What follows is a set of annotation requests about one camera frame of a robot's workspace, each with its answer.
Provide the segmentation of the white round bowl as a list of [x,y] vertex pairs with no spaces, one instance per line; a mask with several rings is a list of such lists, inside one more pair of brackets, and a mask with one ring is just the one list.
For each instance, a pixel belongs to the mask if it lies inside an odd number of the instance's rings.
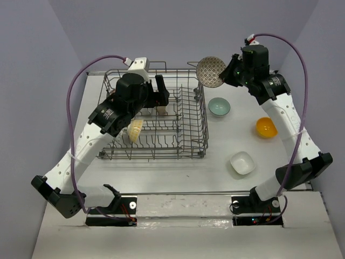
[[156,108],[156,110],[157,110],[158,115],[167,115],[168,114],[165,106],[158,106]]

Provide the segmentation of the dark geometric patterned bowl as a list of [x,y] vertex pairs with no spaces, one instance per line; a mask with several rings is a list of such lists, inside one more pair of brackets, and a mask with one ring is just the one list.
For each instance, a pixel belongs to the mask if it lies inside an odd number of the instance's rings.
[[217,88],[223,84],[219,75],[225,69],[226,65],[220,58],[208,56],[198,62],[196,67],[196,76],[203,86],[208,88]]

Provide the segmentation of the light teal bowl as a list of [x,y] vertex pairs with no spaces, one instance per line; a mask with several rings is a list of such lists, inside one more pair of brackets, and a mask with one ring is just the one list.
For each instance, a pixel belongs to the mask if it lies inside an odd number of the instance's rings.
[[208,109],[212,115],[223,117],[231,111],[231,105],[226,99],[215,97],[209,101]]

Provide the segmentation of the yellow sun patterned bowl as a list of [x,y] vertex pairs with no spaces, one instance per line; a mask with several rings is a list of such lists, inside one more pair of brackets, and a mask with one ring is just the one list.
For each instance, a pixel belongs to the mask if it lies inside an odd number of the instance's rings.
[[143,127],[144,120],[143,119],[135,119],[129,124],[126,130],[126,134],[129,137],[131,142],[136,143],[139,139],[142,127]]

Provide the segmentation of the orange yellow bowl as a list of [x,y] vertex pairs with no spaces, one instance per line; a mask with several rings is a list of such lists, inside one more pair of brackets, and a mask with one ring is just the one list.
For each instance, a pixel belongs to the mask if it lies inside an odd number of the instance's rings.
[[262,117],[256,122],[256,133],[262,138],[274,138],[278,135],[278,131],[269,117]]

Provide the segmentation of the white square bowl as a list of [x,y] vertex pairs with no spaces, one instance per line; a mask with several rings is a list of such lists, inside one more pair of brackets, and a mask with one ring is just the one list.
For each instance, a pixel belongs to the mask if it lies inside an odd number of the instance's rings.
[[247,175],[256,168],[254,160],[245,151],[234,154],[230,159],[230,164],[239,175]]

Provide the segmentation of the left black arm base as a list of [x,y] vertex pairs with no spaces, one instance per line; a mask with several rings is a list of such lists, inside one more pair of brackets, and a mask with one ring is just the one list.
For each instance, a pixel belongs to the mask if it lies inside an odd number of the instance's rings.
[[113,194],[107,207],[97,207],[89,211],[86,225],[89,227],[136,227],[137,196],[122,195],[114,187],[104,184]]

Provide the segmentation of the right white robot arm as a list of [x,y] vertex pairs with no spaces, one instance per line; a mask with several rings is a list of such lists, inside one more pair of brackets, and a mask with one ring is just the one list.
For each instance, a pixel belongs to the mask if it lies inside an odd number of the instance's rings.
[[294,107],[290,87],[280,74],[271,74],[269,52],[263,45],[248,45],[234,54],[220,79],[232,86],[245,86],[273,121],[291,165],[277,168],[275,175],[251,189],[249,207],[259,212],[268,200],[286,190],[317,178],[333,157],[313,142]]

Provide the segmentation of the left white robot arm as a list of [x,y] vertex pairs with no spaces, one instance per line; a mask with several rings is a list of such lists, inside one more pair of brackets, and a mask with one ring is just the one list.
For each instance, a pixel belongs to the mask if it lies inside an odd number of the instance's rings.
[[81,192],[77,182],[100,151],[128,127],[143,109],[167,106],[170,93],[162,75],[155,76],[157,90],[151,80],[136,73],[125,73],[116,88],[88,117],[80,135],[72,138],[71,148],[45,175],[37,175],[32,186],[64,218],[69,219],[80,210],[95,209],[100,213],[114,213],[121,203],[121,194],[104,183],[96,189]]

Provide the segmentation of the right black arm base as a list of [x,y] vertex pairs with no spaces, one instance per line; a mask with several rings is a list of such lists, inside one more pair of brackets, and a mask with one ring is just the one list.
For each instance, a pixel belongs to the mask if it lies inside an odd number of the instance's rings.
[[234,215],[236,226],[283,226],[282,212],[286,206],[281,208],[275,195],[269,194],[268,199],[260,198],[256,187],[253,187],[247,195],[232,196],[229,210]]

